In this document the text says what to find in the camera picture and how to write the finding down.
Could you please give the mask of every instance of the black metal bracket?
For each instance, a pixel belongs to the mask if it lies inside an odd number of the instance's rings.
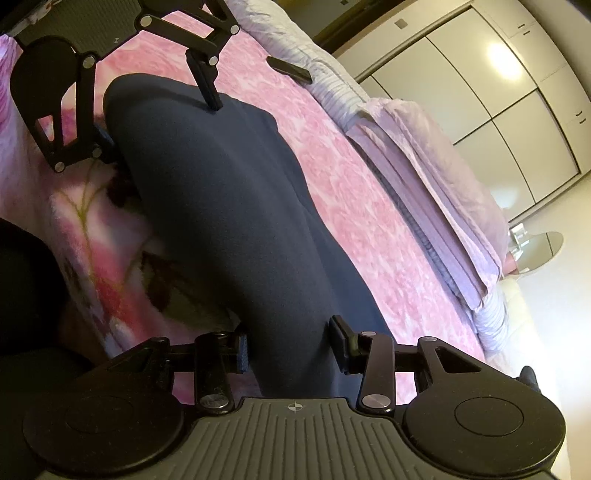
[[[139,0],[139,4],[142,11],[132,19],[134,33],[118,39],[116,47],[103,56],[92,50],[76,51],[71,41],[55,35],[42,36],[26,45],[20,41],[23,53],[12,72],[12,97],[43,156],[58,173],[89,157],[100,158],[106,163],[119,160],[109,135],[94,123],[96,64],[142,30],[187,47],[187,64],[204,100],[213,110],[223,106],[214,85],[216,65],[228,40],[240,30],[224,1]],[[211,13],[203,10],[204,4]],[[202,38],[162,20],[174,11],[181,11],[208,25],[212,32]],[[52,15],[53,10],[44,21],[51,21]],[[74,83],[77,138],[64,144],[61,101]],[[47,136],[40,124],[40,120],[48,117],[53,123],[53,138]]]

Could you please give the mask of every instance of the leg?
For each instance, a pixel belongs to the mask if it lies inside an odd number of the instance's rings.
[[[326,339],[340,314],[389,333],[371,293],[320,219],[268,113],[148,75],[114,81],[105,116],[170,252],[246,324],[264,395],[355,398]]]

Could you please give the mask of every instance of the black textured platform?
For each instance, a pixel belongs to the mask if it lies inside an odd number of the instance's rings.
[[[387,419],[346,400],[246,399],[197,422],[165,460],[125,480],[452,480],[408,448]],[[537,473],[531,480],[550,480]],[[45,473],[38,480],[61,480]]]

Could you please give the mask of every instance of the white wardrobe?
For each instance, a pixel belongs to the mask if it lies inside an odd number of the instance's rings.
[[[476,0],[410,40],[361,85],[430,112],[508,220],[591,170],[589,98],[518,0]]]

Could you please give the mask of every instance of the pink bedspread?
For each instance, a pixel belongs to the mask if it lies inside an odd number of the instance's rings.
[[[206,33],[181,14],[170,20]],[[216,86],[275,116],[281,135],[299,159],[331,233],[373,292],[400,343],[433,335],[479,359],[478,340],[441,286],[421,247],[363,160],[320,105],[291,79],[271,70],[264,49],[240,32],[220,56]],[[8,76],[17,57],[14,42],[0,38],[0,215],[52,248],[79,309],[95,326],[108,354],[151,336],[186,343],[224,328],[191,295],[190,284],[165,255],[141,205],[116,207],[107,192],[120,178],[113,166],[86,160],[54,174],[9,99]],[[146,72],[194,83],[184,48],[142,33],[98,65],[95,108],[110,82]],[[63,101],[66,136],[74,127],[73,92]],[[176,394],[192,402],[189,382]],[[414,394],[411,378],[398,386],[398,402]]]

